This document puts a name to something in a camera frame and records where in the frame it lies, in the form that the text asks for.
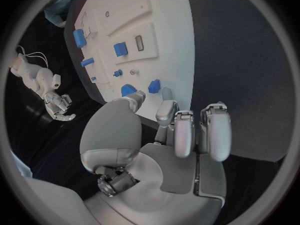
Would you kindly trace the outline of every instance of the humanoid robot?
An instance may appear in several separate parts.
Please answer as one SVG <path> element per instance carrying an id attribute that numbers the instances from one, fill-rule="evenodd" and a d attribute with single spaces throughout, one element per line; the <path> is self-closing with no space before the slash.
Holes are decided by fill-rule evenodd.
<path id="1" fill-rule="evenodd" d="M 101 224 L 211 225 L 225 203 L 222 161 L 232 142 L 226 105 L 201 111 L 197 147 L 194 113 L 179 110 L 169 88 L 162 96 L 155 142 L 142 148 L 135 114 L 146 99 L 142 91 L 108 102 L 85 127 L 81 161 L 100 175 L 100 192 L 85 205 Z"/>
<path id="2" fill-rule="evenodd" d="M 61 85 L 60 75 L 53 75 L 48 68 L 28 63 L 26 56 L 21 53 L 15 53 L 9 67 L 15 76 L 22 78 L 26 87 L 44 100 L 46 110 L 54 120 L 71 121 L 75 118 L 75 114 L 64 115 L 72 104 L 69 95 L 60 96 L 55 92 Z"/>

